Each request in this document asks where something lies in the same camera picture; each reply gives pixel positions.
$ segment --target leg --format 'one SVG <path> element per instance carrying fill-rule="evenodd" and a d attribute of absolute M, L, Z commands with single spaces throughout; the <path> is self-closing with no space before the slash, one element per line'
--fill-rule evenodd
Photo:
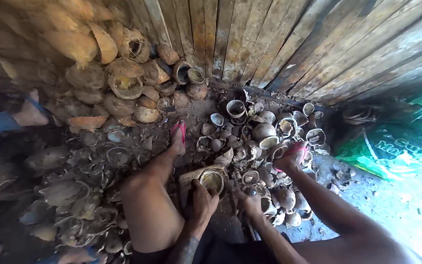
<path fill-rule="evenodd" d="M 175 243 L 182 231 L 185 220 L 164 186 L 172 174 L 175 158 L 185 153 L 181 138 L 182 132 L 177 129 L 171 135 L 171 146 L 126 180 L 121 188 L 131 243 L 138 252 L 166 249 Z"/>

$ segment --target wooden plank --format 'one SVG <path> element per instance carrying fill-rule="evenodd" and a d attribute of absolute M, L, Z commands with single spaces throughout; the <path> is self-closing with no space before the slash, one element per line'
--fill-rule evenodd
<path fill-rule="evenodd" d="M 149 17 L 154 27 L 157 40 L 160 44 L 168 45 L 172 47 L 170 41 L 169 32 L 167 31 L 166 22 L 164 21 L 164 16 L 162 15 L 162 10 L 158 0 L 146 0 L 144 2 L 146 8 L 149 12 Z"/>
<path fill-rule="evenodd" d="M 177 24 L 173 3 L 170 0 L 159 0 L 159 3 L 172 47 L 180 57 L 183 57 L 183 47 L 181 45 L 179 26 Z"/>
<path fill-rule="evenodd" d="M 213 76 L 221 79 L 224 59 L 226 58 L 227 41 L 231 28 L 232 13 L 235 0 L 219 1 L 218 28 L 214 45 Z"/>
<path fill-rule="evenodd" d="M 206 67 L 206 47 L 204 40 L 204 0 L 189 0 L 191 29 L 193 30 L 193 48 L 195 64 L 204 73 Z"/>
<path fill-rule="evenodd" d="M 307 72 L 307 74 L 294 87 L 294 91 L 291 91 L 293 95 L 304 98 L 313 93 L 319 87 L 322 87 L 324 84 L 328 83 L 328 81 L 331 79 L 320 79 L 317 76 L 332 64 L 339 63 L 338 59 L 355 45 L 360 43 L 364 43 L 366 45 L 363 47 L 363 49 L 353 50 L 354 54 L 351 58 L 357 58 L 357 60 L 355 60 L 356 62 L 375 51 L 385 41 L 398 34 L 408 25 L 412 24 L 416 19 L 412 20 L 413 17 L 411 14 L 409 14 L 407 18 L 408 23 L 406 25 L 405 23 L 400 23 L 398 20 L 396 20 L 395 22 L 397 23 L 394 24 L 392 23 L 393 21 L 388 19 L 390 16 L 398 17 L 397 13 L 399 9 L 408 1 L 410 0 L 384 0 L 384 2 L 373 9 L 372 12 L 367 15 L 367 17 L 363 19 L 354 30 L 352 30 L 352 32 L 350 32 L 342 41 L 339 41 L 337 45 L 327 54 L 327 56 L 320 59 L 320 61 Z M 410 3 L 412 2 L 413 5 L 409 6 L 408 9 L 417 6 L 422 2 L 422 0 L 410 1 Z M 391 24 L 389 25 L 389 29 L 386 29 L 386 32 L 384 32 L 382 37 L 377 37 L 375 39 L 368 39 L 366 37 L 367 35 L 370 35 L 375 29 L 379 29 L 379 27 L 384 28 L 385 26 L 380 26 L 383 23 L 384 25 L 388 23 Z M 344 66 L 344 69 L 348 69 L 353 64 L 354 63 Z"/>
<path fill-rule="evenodd" d="M 307 99 L 329 101 L 422 51 L 422 20 Z"/>
<path fill-rule="evenodd" d="M 154 26 L 152 25 L 152 21 L 149 17 L 148 9 L 146 8 L 143 0 L 130 1 L 136 14 L 138 15 L 139 20 L 141 21 L 141 25 L 143 26 L 144 32 L 142 33 L 146 35 L 151 44 L 159 44 L 157 34 L 155 33 Z"/>
<path fill-rule="evenodd" d="M 263 22 L 260 33 L 252 48 L 252 53 L 247 60 L 247 65 L 242 73 L 241 84 L 245 84 L 252 79 L 255 70 L 257 69 L 260 61 L 267 50 L 268 46 L 278 30 L 279 24 L 287 13 L 288 8 L 293 0 L 274 0 L 270 9 L 268 9 L 267 17 Z"/>
<path fill-rule="evenodd" d="M 175 9 L 175 17 L 177 18 L 185 60 L 195 65 L 195 51 L 193 49 L 193 33 L 191 31 L 188 0 L 173 0 L 172 3 Z"/>
<path fill-rule="evenodd" d="M 237 62 L 242 36 L 249 19 L 250 9 L 254 0 L 235 0 L 234 11 L 232 14 L 231 29 L 227 41 L 226 59 L 222 71 L 222 79 L 232 81 L 232 72 Z"/>
<path fill-rule="evenodd" d="M 366 3 L 366 0 L 361 1 L 349 1 L 343 0 L 339 2 L 333 10 L 326 16 L 323 20 L 320 29 L 312 32 L 308 39 L 304 41 L 302 46 L 308 45 L 313 47 L 311 49 L 306 49 L 300 47 L 300 49 L 304 52 L 310 52 L 309 55 L 300 55 L 300 56 L 291 56 L 296 59 L 302 59 L 303 61 L 298 61 L 296 63 L 295 59 L 293 60 L 294 63 L 288 64 L 292 58 L 289 60 L 288 63 L 281 69 L 278 76 L 287 77 L 287 80 L 278 83 L 278 85 L 284 87 L 279 87 L 281 92 L 285 92 L 288 88 L 292 87 L 319 59 L 321 56 L 324 56 L 327 51 L 329 51 L 334 45 L 337 40 L 344 36 L 348 30 L 343 26 L 349 27 L 349 25 L 353 25 L 353 19 L 356 18 L 357 14 L 360 12 L 362 6 Z M 265 75 L 262 77 L 262 81 L 259 84 L 259 87 L 265 87 L 267 84 L 274 79 L 275 73 L 271 70 L 267 70 Z"/>
<path fill-rule="evenodd" d="M 399 86 L 402 83 L 414 80 L 422 76 L 422 55 L 415 59 L 410 59 L 407 63 L 395 69 L 387 70 L 380 75 L 375 76 L 371 81 L 357 87 L 355 90 L 342 94 L 339 97 L 332 99 L 329 103 L 336 104 L 338 102 L 347 100 L 360 93 L 369 96 L 378 91 L 385 91 L 387 89 Z"/>
<path fill-rule="evenodd" d="M 240 80 L 245 64 L 250 56 L 250 49 L 253 47 L 258 32 L 263 25 L 263 21 L 270 8 L 271 0 L 254 0 L 250 10 L 249 19 L 245 26 L 245 31 L 242 36 L 242 42 L 234 68 L 229 75 L 232 81 Z"/>
<path fill-rule="evenodd" d="M 204 36 L 205 36 L 205 73 L 206 77 L 212 77 L 214 66 L 214 43 L 216 41 L 216 18 L 218 15 L 218 0 L 204 1 Z"/>
<path fill-rule="evenodd" d="M 273 79 L 281 70 L 284 64 L 290 59 L 294 52 L 304 42 L 308 35 L 312 32 L 317 16 L 330 4 L 330 0 L 316 0 L 302 16 L 294 31 L 285 42 L 278 55 L 273 60 L 267 71 L 268 77 Z"/>
<path fill-rule="evenodd" d="M 260 64 L 258 65 L 255 73 L 253 74 L 250 86 L 259 87 L 260 81 L 270 68 L 271 63 L 278 54 L 279 49 L 284 43 L 287 35 L 294 29 L 296 21 L 301 17 L 305 8 L 306 0 L 293 0 L 288 12 L 286 13 L 283 22 L 278 27 L 275 37 L 270 45 L 268 45 L 265 54 L 263 55 Z"/>

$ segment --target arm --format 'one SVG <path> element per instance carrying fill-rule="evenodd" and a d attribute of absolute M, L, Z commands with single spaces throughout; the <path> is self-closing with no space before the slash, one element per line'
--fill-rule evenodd
<path fill-rule="evenodd" d="M 245 212 L 280 264 L 308 264 L 267 220 L 261 210 L 260 195 L 247 196 L 237 189 L 233 194 L 243 202 Z"/>
<path fill-rule="evenodd" d="M 219 196 L 216 190 L 210 193 L 196 179 L 193 193 L 193 217 L 186 222 L 180 237 L 167 257 L 166 264 L 191 264 L 204 230 L 208 226 L 211 216 L 218 208 Z"/>

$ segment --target coconut shell half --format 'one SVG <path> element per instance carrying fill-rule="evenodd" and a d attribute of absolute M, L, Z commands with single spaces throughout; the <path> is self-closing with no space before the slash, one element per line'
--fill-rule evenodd
<path fill-rule="evenodd" d="M 90 29 L 92 29 L 100 48 L 100 62 L 102 64 L 111 63 L 118 54 L 117 44 L 101 26 L 95 23 L 89 23 L 89 26 Z"/>
<path fill-rule="evenodd" d="M 45 39 L 64 56 L 84 68 L 97 55 L 97 42 L 90 36 L 74 32 L 50 31 Z"/>

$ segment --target wooden plank wall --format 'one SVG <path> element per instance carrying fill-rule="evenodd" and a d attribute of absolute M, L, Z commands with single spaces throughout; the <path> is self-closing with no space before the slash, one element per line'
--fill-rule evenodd
<path fill-rule="evenodd" d="M 422 83 L 422 0 L 127 0 L 207 77 L 335 105 Z"/>

